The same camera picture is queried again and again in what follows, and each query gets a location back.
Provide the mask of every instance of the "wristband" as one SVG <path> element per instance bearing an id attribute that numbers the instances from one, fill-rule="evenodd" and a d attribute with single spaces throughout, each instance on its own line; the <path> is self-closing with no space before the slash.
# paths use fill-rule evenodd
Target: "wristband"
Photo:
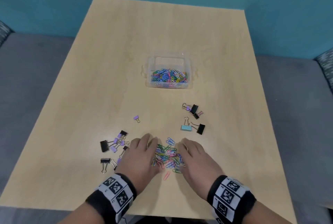
<path id="1" fill-rule="evenodd" d="M 100 184 L 86 199 L 105 223 L 118 223 L 136 198 L 136 189 L 127 176 L 116 173 Z"/>
<path id="2" fill-rule="evenodd" d="M 254 206 L 256 198 L 238 180 L 221 175 L 210 188 L 207 202 L 214 208 L 219 223 L 241 224 Z"/>

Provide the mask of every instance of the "clear plastic box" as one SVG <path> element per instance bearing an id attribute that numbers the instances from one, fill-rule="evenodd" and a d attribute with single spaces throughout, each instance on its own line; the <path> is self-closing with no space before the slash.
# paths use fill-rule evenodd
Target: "clear plastic box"
<path id="1" fill-rule="evenodd" d="M 157 55 L 158 56 L 148 58 L 147 61 L 147 81 L 146 81 L 147 86 L 159 87 L 159 88 L 174 88 L 174 89 L 189 88 L 191 84 L 192 73 L 191 73 L 191 62 L 189 58 L 186 58 L 186 54 L 160 53 Z M 161 69 L 167 69 L 167 70 L 169 69 L 169 73 L 172 70 L 175 70 L 171 74 L 175 75 L 172 80 L 177 81 L 178 78 L 179 82 L 165 82 L 165 80 L 162 78 L 156 79 L 153 73 Z M 181 73 L 177 72 L 177 70 L 183 72 L 186 78 L 184 79 L 184 76 L 182 76 Z"/>

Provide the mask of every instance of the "patterned cushion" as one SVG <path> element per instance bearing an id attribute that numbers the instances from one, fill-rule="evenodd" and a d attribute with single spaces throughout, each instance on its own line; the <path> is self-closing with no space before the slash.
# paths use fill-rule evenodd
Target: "patterned cushion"
<path id="1" fill-rule="evenodd" d="M 333 92 L 333 48 L 319 55 L 316 60 L 323 69 L 325 77 Z"/>
<path id="2" fill-rule="evenodd" d="M 13 31 L 6 24 L 0 21 L 0 47 L 12 32 Z"/>

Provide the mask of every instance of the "table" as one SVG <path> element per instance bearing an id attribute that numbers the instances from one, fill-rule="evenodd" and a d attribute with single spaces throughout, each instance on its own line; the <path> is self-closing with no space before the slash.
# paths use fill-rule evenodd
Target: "table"
<path id="1" fill-rule="evenodd" d="M 145 86 L 156 52 L 189 54 L 193 87 Z M 203 135 L 180 131 L 199 105 Z M 139 115 L 140 123 L 133 120 Z M 93 0 L 0 205 L 74 210 L 102 174 L 99 142 L 120 130 L 198 141 L 256 198 L 296 223 L 243 10 L 133 0 Z M 157 175 L 127 213 L 212 219 L 181 174 Z"/>

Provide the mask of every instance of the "gray couch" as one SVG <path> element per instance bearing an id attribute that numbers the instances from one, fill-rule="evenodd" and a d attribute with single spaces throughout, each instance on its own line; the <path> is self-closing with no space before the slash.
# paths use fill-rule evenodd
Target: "gray couch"
<path id="1" fill-rule="evenodd" d="M 12 33 L 0 47 L 0 193 L 74 38 Z M 298 223 L 330 223 L 333 95 L 314 60 L 256 56 Z M 68 212 L 0 208 L 0 223 L 56 223 Z"/>

